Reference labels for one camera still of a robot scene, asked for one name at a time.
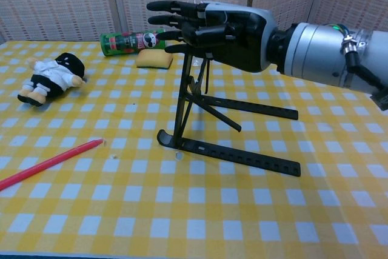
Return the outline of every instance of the black pants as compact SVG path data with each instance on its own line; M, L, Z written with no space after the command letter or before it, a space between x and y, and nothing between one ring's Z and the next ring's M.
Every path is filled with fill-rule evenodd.
M33 87L36 88L38 83L46 86L50 89L47 92L47 97L57 97L63 93L61 86L55 84L53 81L49 80L46 76L43 75L32 75L31 82L34 84Z

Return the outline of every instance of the robotic hand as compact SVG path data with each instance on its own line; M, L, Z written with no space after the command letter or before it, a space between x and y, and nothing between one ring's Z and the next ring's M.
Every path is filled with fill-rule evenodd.
M159 39L186 43L166 52L190 52L248 72L274 63L288 76L370 93L381 110L388 109L387 32L303 22L282 31L267 10L220 2L155 1L147 8L179 15L149 18L179 29Z

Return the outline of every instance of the pringles can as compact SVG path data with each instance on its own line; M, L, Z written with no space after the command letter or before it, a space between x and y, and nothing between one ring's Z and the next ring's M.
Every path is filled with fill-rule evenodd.
M166 41L156 38L163 29L141 33L107 33L101 34L101 49L105 56L138 53L142 49L164 49Z

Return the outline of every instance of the stuffed doll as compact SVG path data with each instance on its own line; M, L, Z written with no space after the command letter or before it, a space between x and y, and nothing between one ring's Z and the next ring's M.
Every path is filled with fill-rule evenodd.
M80 59L70 53L63 53L54 61L42 62L35 58L27 59L34 70L31 80L23 85L18 99L33 106L41 106L46 97L57 97L69 87L85 84L85 67Z

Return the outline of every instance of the checkered tablecloth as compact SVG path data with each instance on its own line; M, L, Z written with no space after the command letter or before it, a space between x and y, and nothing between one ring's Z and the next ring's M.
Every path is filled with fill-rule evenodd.
M87 84L40 108L16 96L29 56L71 52ZM387 258L388 113L362 93L214 62L209 95L299 110L299 121L193 106L184 136L299 161L300 178L183 153L172 133L183 56L169 70L97 42L0 46L0 178L90 139L99 146L0 192L0 253Z

